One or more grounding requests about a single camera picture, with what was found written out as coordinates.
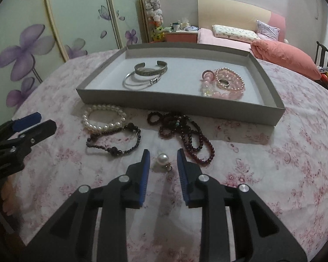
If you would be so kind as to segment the person's left hand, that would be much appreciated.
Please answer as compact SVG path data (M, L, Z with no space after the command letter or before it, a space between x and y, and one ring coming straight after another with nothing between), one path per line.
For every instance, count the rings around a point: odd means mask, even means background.
M0 200L8 202L12 197L12 184L10 181L5 180L0 182Z

